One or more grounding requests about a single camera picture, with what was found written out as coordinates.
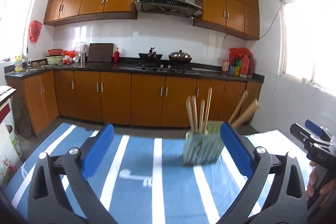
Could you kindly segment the black kitchen countertop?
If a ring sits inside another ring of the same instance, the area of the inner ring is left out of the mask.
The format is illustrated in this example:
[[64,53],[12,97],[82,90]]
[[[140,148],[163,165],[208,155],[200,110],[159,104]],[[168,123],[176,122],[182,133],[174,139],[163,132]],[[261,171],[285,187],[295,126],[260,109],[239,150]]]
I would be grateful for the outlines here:
[[29,76],[39,75],[48,71],[90,71],[90,72],[125,72],[125,73],[142,73],[148,75],[163,76],[181,76],[200,79],[228,80],[239,82],[255,82],[263,83],[265,77],[263,75],[254,74],[251,78],[234,77],[224,74],[222,68],[214,65],[189,63],[184,66],[177,67],[168,60],[160,60],[153,67],[145,67],[139,58],[122,57],[118,63],[70,63],[60,65],[42,65],[36,68],[27,68],[23,65],[21,72],[15,73],[14,66],[9,65],[1,69],[5,74],[5,78],[20,77],[22,79]]

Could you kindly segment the green perforated utensil holder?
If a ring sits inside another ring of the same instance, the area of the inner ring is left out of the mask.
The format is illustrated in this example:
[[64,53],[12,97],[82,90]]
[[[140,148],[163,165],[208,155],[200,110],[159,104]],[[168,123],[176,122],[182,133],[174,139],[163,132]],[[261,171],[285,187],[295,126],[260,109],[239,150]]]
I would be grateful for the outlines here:
[[184,165],[205,165],[216,163],[224,148],[220,136],[223,121],[209,121],[205,134],[186,133],[183,147]]

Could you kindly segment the blue white striped tablecloth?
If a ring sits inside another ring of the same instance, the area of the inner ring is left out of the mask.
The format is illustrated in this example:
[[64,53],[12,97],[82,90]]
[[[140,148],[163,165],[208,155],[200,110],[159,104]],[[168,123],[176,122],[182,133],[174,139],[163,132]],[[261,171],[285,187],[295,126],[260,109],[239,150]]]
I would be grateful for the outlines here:
[[[5,195],[27,219],[29,186],[41,152],[62,155],[80,147],[98,130],[61,124],[23,163]],[[311,166],[305,153],[277,130],[247,136],[269,153],[294,153],[305,185]],[[88,183],[118,223],[216,223],[243,189],[240,174],[224,148],[215,164],[183,166],[184,140],[114,135]]]

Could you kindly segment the white cup on windowsill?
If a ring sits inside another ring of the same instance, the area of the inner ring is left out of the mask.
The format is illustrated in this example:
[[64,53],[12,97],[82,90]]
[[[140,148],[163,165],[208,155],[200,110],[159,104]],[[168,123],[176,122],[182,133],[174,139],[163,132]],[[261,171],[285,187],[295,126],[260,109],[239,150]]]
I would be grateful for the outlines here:
[[303,79],[302,79],[302,83],[303,83],[304,85],[307,85],[308,80],[307,80],[306,78],[303,78]]

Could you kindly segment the white painted bucket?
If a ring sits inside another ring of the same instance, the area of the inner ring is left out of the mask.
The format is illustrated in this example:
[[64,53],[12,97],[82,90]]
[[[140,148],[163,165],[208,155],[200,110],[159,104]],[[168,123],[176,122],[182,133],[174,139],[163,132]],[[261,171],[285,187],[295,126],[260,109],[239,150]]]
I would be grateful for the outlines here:
[[15,149],[15,151],[17,152],[18,156],[21,157],[22,156],[22,150],[21,147],[19,145],[19,139],[17,137],[17,134],[15,133],[15,130],[13,128],[12,125],[7,124],[6,125],[7,131],[9,132],[9,138],[11,140],[11,143]]

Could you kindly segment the lower wooden base cabinets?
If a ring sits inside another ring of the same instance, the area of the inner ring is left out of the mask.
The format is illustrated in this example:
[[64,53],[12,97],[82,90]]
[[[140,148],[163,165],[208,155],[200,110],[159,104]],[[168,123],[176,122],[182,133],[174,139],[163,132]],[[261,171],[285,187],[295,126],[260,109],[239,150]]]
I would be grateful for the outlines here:
[[228,121],[244,91],[238,115],[258,99],[261,83],[125,72],[48,71],[27,78],[9,77],[20,134],[39,135],[58,116],[143,127],[187,127],[188,96],[207,102],[209,120]]

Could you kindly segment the red bags and condiment bottles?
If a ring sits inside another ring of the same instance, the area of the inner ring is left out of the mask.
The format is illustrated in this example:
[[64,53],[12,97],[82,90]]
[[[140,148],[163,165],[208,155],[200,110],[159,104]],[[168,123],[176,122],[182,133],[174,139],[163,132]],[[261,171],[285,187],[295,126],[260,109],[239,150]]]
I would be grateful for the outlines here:
[[230,48],[222,60],[222,72],[230,77],[251,79],[255,72],[255,60],[247,48]]

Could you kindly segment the dark wooden cutting board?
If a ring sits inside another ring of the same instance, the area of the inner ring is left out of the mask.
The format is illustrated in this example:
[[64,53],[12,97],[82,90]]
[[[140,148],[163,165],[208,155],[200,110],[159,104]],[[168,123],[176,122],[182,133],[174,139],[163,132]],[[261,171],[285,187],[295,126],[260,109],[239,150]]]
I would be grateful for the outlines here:
[[111,63],[113,60],[113,43],[90,43],[88,62]]

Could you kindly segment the red bottle on counter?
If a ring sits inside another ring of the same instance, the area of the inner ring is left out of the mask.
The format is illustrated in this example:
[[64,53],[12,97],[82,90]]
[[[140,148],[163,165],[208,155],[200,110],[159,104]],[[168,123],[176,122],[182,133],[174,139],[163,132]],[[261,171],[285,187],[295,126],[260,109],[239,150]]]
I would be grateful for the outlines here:
[[113,54],[113,62],[118,63],[119,59],[120,59],[120,51],[119,51],[119,47],[116,47],[116,50]]

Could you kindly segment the red plastic basin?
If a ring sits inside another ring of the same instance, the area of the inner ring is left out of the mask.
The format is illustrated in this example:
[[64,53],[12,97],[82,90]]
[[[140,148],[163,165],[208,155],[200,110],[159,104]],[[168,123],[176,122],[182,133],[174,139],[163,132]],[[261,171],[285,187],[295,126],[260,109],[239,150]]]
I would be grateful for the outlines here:
[[62,49],[50,49],[48,50],[49,56],[61,56],[63,54]]

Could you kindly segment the yellow detergent bottle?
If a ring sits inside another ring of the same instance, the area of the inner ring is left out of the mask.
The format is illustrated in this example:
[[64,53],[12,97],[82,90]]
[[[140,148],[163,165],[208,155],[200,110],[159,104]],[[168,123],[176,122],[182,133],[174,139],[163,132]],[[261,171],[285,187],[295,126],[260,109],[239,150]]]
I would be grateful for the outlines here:
[[16,56],[14,60],[14,71],[21,72],[23,70],[23,58],[22,55]]

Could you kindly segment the right window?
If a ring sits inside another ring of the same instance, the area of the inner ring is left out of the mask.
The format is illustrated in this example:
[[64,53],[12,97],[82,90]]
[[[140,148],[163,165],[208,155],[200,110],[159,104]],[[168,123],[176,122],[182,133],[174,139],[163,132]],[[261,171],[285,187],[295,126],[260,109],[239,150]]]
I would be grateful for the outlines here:
[[335,95],[335,0],[282,0],[281,73]]

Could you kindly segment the window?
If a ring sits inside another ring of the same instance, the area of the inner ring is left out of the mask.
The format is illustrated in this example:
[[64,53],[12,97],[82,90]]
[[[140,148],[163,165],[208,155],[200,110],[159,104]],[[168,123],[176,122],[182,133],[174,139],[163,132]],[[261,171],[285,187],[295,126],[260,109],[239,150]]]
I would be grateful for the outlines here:
[[282,0],[281,73],[335,95],[335,0]]
[[35,0],[1,0],[1,61],[26,53],[28,25]]

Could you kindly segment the left window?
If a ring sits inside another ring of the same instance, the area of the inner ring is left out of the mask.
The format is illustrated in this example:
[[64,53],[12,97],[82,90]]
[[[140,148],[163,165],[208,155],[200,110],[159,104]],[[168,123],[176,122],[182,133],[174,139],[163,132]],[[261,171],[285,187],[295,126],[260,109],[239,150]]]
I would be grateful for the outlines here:
[[1,0],[1,61],[26,53],[28,25],[35,0]]

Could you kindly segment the red plastic bag on wall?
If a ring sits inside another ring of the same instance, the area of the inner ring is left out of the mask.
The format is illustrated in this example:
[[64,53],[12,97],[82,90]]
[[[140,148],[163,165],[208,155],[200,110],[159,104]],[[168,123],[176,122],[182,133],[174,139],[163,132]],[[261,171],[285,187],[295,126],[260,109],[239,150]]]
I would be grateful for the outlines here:
[[33,20],[29,24],[29,40],[31,43],[36,43],[38,41],[42,26],[43,24],[38,20]]

